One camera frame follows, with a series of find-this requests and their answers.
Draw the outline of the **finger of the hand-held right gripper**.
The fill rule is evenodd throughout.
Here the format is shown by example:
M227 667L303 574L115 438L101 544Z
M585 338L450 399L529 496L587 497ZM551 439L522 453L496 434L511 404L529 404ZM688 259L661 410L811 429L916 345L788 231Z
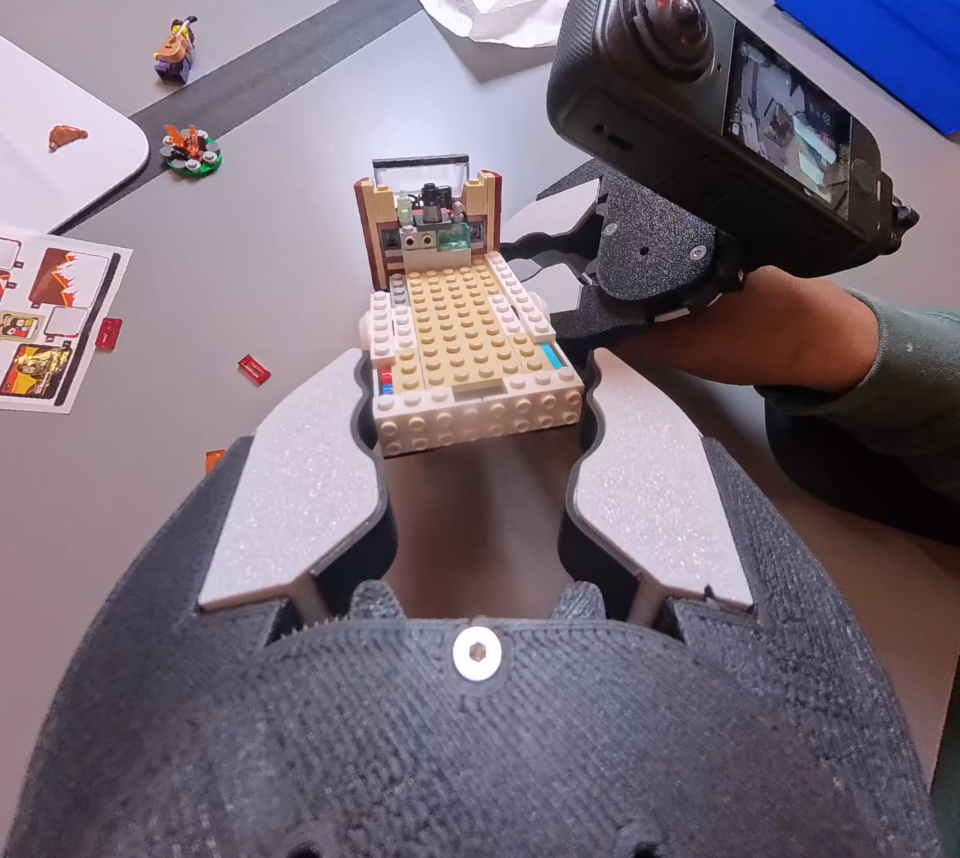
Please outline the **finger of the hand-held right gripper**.
M548 196L523 207L502 226L500 252L544 252L594 214L595 196Z
M576 311L589 259L572 252L547 249L532 257L515 258L515 276L526 292L536 297L549 316Z

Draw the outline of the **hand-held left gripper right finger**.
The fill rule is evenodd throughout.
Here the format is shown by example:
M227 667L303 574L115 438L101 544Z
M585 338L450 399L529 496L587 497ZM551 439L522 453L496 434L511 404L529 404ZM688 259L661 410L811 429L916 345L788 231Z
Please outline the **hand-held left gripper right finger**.
M649 626L667 598L748 611L753 595L702 435L607 349L589 358L583 455L568 483L560 560L606 615Z

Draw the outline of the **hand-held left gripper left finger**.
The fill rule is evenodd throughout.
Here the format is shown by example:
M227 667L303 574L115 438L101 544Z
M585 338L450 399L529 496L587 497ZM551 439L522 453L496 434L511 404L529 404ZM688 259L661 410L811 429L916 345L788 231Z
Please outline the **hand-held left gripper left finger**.
M198 594L205 612L288 598L305 624L344 613L396 552L374 453L369 357L349 349L263 420Z

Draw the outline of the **tan white red brick vehicle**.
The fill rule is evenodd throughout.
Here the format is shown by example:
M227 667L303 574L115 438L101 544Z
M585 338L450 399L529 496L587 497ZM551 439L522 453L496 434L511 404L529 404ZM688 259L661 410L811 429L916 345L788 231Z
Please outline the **tan white red brick vehicle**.
M371 169L354 193L383 457L576 425L584 383L500 253L501 175L472 175L466 154L375 158ZM417 224L426 182L451 186L449 224Z

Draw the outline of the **grey desk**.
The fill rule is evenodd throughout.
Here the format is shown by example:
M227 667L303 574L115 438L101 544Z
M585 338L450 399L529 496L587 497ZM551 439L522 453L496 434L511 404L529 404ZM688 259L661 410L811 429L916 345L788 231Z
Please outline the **grey desk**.
M201 0L210 8L210 0ZM163 98L149 54L196 12L193 84L339 0L2 0L2 35L131 117ZM902 307L958 308L958 144L772 6L718 0L878 139L921 215L894 256L837 276ZM66 416L2 413L2 843L47 708L119 578L202 479L347 348L370 291L354 180L379 156L468 153L503 177L505 219L584 156L546 120L548 50L450 36L426 13L347 54L223 140L210 179L169 173L71 233L132 249ZM238 361L270 371L257 386ZM958 550L815 501L767 448L750 388L645 369L760 484L856 611L903 705L927 780L958 652ZM575 430L390 461L399 528L387 581L416 617L544 617L567 583L561 504Z

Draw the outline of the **person's right hand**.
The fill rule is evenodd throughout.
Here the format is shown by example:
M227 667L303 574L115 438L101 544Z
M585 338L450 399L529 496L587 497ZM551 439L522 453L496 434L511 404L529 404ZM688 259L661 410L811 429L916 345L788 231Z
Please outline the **person's right hand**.
M874 312L825 279L765 266L737 291L655 324L615 349L631 365L657 365L735 386L799 387L845 395L880 350Z

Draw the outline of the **printed sticker sheet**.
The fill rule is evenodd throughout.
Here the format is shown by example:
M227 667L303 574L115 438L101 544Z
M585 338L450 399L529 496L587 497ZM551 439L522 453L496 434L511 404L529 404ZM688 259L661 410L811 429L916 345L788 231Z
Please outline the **printed sticker sheet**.
M71 411L131 255L1 226L3 411Z

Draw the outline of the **brick campfire build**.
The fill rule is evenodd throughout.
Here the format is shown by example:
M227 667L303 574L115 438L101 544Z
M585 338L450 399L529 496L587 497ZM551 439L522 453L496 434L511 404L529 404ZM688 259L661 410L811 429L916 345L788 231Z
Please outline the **brick campfire build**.
M160 161L171 172L183 177L202 178L221 167L220 146L208 132L193 124L182 129L167 125L165 131L159 151Z

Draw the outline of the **white booklet stand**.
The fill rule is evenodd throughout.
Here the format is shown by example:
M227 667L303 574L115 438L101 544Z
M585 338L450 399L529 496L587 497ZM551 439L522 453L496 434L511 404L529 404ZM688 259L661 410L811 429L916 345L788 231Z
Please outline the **white booklet stand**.
M1 40L1 223L51 232L137 175L143 130Z

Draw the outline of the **purple brick minifigure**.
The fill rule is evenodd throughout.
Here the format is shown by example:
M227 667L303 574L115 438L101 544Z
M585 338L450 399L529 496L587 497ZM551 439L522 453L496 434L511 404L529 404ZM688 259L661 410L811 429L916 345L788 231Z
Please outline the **purple brick minifigure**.
M196 15L174 19L170 34L154 53L154 70L162 81L176 85L188 84L195 46L192 25L197 20Z

